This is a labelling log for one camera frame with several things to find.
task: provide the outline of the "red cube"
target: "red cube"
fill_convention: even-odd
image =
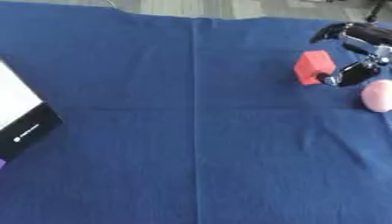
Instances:
[[[335,69],[331,57],[324,50],[304,52],[294,67],[303,85],[319,84],[318,74],[332,74]]]

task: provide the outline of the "table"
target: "table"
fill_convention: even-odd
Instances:
[[[293,72],[356,59],[309,45],[328,23],[0,3],[0,55],[65,122],[1,170],[0,221],[390,223],[390,114]]]

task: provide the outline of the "pink sphere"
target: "pink sphere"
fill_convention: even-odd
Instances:
[[[363,103],[374,112],[387,112],[392,109],[392,80],[377,80],[363,89]]]

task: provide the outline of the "gray floor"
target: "gray floor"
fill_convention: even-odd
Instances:
[[[314,3],[303,0],[24,0],[51,4],[81,4],[115,7],[142,14],[210,18],[326,18],[363,21],[372,7],[371,0]],[[392,23],[392,4],[380,13],[379,21]]]

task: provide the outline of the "box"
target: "box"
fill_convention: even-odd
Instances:
[[[0,60],[0,168],[60,123],[48,103]]]

